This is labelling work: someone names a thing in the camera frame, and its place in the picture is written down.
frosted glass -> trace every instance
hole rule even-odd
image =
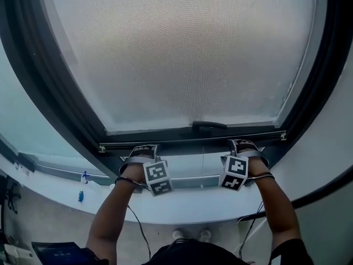
[[[296,78],[315,0],[44,0],[108,132],[272,122]]]

window frame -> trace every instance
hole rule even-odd
[[[305,85],[280,126],[192,127],[107,135],[61,55],[41,0],[0,0],[0,38],[27,94],[49,123],[83,157],[111,178],[131,150],[160,144],[162,155],[229,150],[238,137],[265,146],[271,166],[295,144],[319,114],[343,70],[352,41],[349,0],[327,0],[318,53]]]

wire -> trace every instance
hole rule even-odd
[[[259,207],[258,207],[258,211],[256,212],[256,214],[259,214],[259,213],[260,213],[260,211],[261,211],[261,209],[263,208],[263,206],[264,206],[264,202],[261,201],[261,203],[260,203],[260,205],[259,205]],[[240,257],[241,260],[243,260],[243,256],[242,256],[243,247],[244,247],[244,245],[245,245],[245,243],[246,243],[246,241],[247,241],[247,238],[248,238],[248,235],[250,234],[251,229],[252,229],[253,226],[254,226],[255,220],[256,220],[256,218],[253,220],[252,224],[250,225],[250,228],[249,228],[249,230],[248,230],[248,232],[247,232],[247,234],[246,234],[246,236],[245,236],[245,238],[244,238],[244,241],[243,241],[243,243],[242,243],[242,245],[241,245],[241,247],[240,247],[240,249],[239,249],[239,257]]]
[[[205,147],[203,146],[202,147],[202,171],[201,171],[201,175],[204,174],[204,155],[205,155],[204,151],[205,151]]]
[[[130,209],[130,211],[133,213],[133,215],[135,216],[135,218],[136,218],[136,220],[137,220],[137,222],[138,222],[138,225],[140,226],[141,234],[142,234],[143,239],[145,240],[145,242],[146,242],[146,244],[147,244],[149,260],[151,260],[151,249],[150,249],[150,247],[149,247],[149,244],[148,244],[148,241],[147,241],[147,239],[146,239],[145,233],[143,232],[141,222],[140,222],[140,220],[138,219],[138,217],[136,216],[135,212],[132,211],[132,209],[130,208],[130,206],[127,206],[127,207],[128,207],[128,208]]]
[[[140,186],[140,187],[142,187],[142,188],[144,188],[144,189],[146,189],[146,190],[148,190],[148,191],[150,192],[150,189],[148,188],[148,185],[143,184],[143,183],[135,182],[134,180],[129,179],[129,178],[126,178],[126,177],[123,177],[123,176],[118,177],[118,178],[115,180],[115,184],[116,184],[118,181],[120,181],[120,180],[128,181],[128,182],[130,182],[130,183],[136,184],[137,186]]]
[[[264,175],[261,175],[261,176],[256,176],[256,177],[249,177],[247,178],[247,181],[255,181],[257,179],[263,179],[263,178],[272,178],[272,179],[275,179],[274,175],[273,174],[264,174]]]

curved wall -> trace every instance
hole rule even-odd
[[[291,200],[329,183],[353,164],[353,52],[325,107],[294,147],[272,169]],[[21,184],[70,207],[96,213],[109,194],[109,187],[53,177],[40,172],[16,169],[4,157],[0,168]],[[84,191],[84,202],[77,202]],[[179,190],[161,197],[143,192],[134,194],[130,206],[141,222],[184,224],[233,219],[253,214],[260,204],[255,185],[239,193],[220,188]],[[135,221],[128,211],[126,220]]]

blue object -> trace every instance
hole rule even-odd
[[[78,202],[82,202],[83,201],[83,191],[79,192],[78,194]]]
[[[82,178],[84,178],[84,179],[86,180],[85,184],[88,184],[88,180],[87,180],[87,178],[88,178],[89,176],[90,176],[90,175],[89,175],[89,174],[87,174],[87,172],[86,172],[86,171],[84,171],[84,172],[83,172],[83,174],[82,174]]]

